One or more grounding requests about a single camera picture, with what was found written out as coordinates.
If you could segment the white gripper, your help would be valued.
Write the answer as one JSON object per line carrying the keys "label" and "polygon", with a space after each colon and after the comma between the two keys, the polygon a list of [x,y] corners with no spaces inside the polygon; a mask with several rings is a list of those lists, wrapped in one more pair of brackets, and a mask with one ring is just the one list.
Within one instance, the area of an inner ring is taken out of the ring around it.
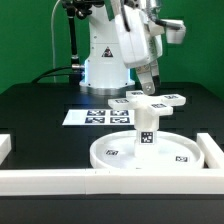
{"label": "white gripper", "polygon": [[120,51],[127,68],[136,68],[136,74],[146,95],[155,93],[160,86],[157,59],[162,56],[161,35],[152,36],[145,24],[146,16],[139,9],[124,6],[130,31],[127,31],[121,14],[115,16]]}

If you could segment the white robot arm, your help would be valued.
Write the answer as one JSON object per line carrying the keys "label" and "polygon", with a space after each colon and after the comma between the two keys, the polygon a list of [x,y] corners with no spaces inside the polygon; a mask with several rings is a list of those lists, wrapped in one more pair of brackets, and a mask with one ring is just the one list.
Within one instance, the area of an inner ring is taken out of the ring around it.
{"label": "white robot arm", "polygon": [[93,5],[83,90],[115,95],[135,85],[130,77],[134,70],[143,92],[155,92],[160,84],[161,36],[180,44],[186,33],[183,21],[159,18],[160,9],[161,0],[104,0]]}

